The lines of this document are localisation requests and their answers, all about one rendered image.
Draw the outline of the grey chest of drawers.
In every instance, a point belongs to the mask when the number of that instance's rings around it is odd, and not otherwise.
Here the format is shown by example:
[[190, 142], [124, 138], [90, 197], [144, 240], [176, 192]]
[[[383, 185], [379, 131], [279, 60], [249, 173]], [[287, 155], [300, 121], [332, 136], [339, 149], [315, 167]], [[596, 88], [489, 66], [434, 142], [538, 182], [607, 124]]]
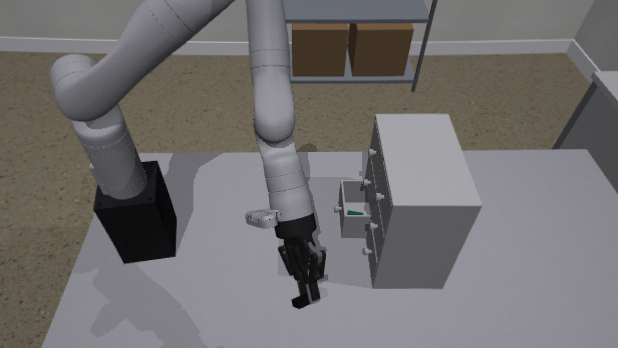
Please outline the grey chest of drawers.
[[372, 288], [443, 289], [482, 208], [449, 114], [375, 121], [392, 209]]

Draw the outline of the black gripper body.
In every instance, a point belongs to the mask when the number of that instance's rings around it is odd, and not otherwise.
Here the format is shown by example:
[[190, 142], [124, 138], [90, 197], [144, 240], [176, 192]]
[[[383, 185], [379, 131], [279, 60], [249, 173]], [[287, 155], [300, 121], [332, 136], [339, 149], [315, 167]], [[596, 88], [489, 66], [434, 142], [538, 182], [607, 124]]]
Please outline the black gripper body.
[[312, 233], [316, 230], [314, 212], [302, 218], [278, 222], [274, 228], [277, 238], [284, 239], [285, 246], [291, 245], [292, 249], [299, 248], [303, 265], [310, 263], [308, 243], [311, 242], [315, 247], [312, 237]]

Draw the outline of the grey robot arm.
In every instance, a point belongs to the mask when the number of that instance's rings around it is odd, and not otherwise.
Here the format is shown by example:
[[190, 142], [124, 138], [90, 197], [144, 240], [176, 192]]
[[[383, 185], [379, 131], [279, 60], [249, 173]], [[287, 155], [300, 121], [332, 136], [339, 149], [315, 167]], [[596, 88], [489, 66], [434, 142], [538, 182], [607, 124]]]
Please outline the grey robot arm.
[[[118, 103], [234, 1], [145, 0], [102, 60], [70, 54], [53, 64], [56, 103], [71, 119], [103, 195], [129, 199], [148, 183]], [[292, 133], [295, 108], [283, 0], [246, 0], [246, 9], [253, 127], [271, 210], [248, 211], [245, 218], [249, 225], [268, 229], [308, 216], [313, 207]]]

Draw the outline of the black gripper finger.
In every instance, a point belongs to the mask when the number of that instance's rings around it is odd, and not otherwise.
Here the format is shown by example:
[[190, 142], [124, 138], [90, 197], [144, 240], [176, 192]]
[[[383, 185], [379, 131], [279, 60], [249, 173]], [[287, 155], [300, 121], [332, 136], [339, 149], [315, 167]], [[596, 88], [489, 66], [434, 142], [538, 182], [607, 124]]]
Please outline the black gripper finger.
[[[309, 252], [311, 254], [309, 258], [310, 264], [307, 264], [305, 266], [303, 265], [300, 250], [298, 247], [293, 248], [293, 254], [296, 257], [298, 269], [302, 272], [303, 275], [308, 301], [310, 304], [315, 304], [321, 299], [317, 281], [324, 277], [326, 252], [324, 250], [318, 251], [311, 242], [309, 242], [308, 245]], [[308, 270], [309, 276], [307, 272]]]
[[290, 276], [294, 276], [294, 279], [297, 281], [299, 294], [303, 295], [306, 293], [305, 282], [303, 279], [302, 272], [299, 271], [297, 263], [294, 263], [293, 251], [291, 245], [285, 247], [285, 245], [278, 247], [278, 251], [281, 255], [281, 258], [285, 264], [285, 267]]

